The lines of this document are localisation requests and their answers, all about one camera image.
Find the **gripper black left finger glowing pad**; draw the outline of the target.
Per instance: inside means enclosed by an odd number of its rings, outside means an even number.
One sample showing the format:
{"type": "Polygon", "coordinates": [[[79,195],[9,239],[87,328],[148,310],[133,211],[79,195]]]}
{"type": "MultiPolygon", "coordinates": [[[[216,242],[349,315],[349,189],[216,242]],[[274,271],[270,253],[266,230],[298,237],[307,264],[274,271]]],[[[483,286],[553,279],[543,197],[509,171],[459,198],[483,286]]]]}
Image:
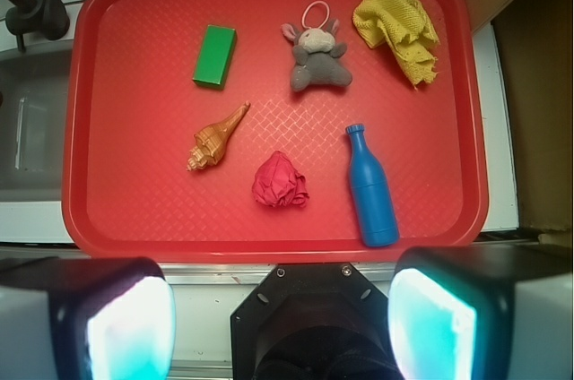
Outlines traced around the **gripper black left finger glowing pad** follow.
{"type": "Polygon", "coordinates": [[[3,379],[165,379],[175,300],[145,257],[1,261],[3,379]]]}

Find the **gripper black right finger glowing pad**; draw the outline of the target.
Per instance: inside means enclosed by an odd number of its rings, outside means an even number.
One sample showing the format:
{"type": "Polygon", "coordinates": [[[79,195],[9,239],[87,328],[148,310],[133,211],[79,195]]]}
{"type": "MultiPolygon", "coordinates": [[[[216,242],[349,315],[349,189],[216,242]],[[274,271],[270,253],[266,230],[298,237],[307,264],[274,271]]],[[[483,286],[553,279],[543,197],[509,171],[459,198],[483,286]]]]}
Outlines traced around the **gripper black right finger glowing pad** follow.
{"type": "Polygon", "coordinates": [[[572,252],[411,248],[396,263],[387,325],[405,379],[571,379],[572,252]]]}

